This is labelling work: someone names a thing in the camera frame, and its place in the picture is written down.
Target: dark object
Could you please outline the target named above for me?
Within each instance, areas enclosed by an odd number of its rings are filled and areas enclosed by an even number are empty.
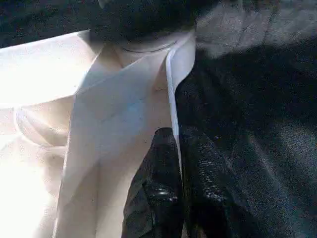
[[[175,93],[190,232],[317,236],[316,45],[197,52]]]
[[[180,238],[183,223],[177,147],[172,130],[161,128],[131,182],[122,238]]]

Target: crumpled black plastic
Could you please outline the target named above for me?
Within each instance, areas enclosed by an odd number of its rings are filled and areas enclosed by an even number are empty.
[[[221,220],[225,237],[250,237],[228,235],[244,227],[228,222],[234,201],[265,237],[317,236],[316,45],[197,52],[175,93],[189,230]],[[202,213],[213,204],[216,216]]]

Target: black leather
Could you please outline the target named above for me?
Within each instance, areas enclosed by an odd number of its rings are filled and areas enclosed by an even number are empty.
[[[156,131],[132,179],[122,238],[180,238],[184,217],[176,143],[170,128]]]

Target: black fabric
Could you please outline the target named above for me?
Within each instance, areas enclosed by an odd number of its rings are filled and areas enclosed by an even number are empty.
[[[0,48],[91,28],[96,0],[0,1]]]
[[[197,52],[175,93],[189,230],[252,237],[237,207],[266,237],[317,236],[316,45]]]
[[[132,179],[122,238],[180,238],[184,223],[176,143],[170,128],[156,131]]]

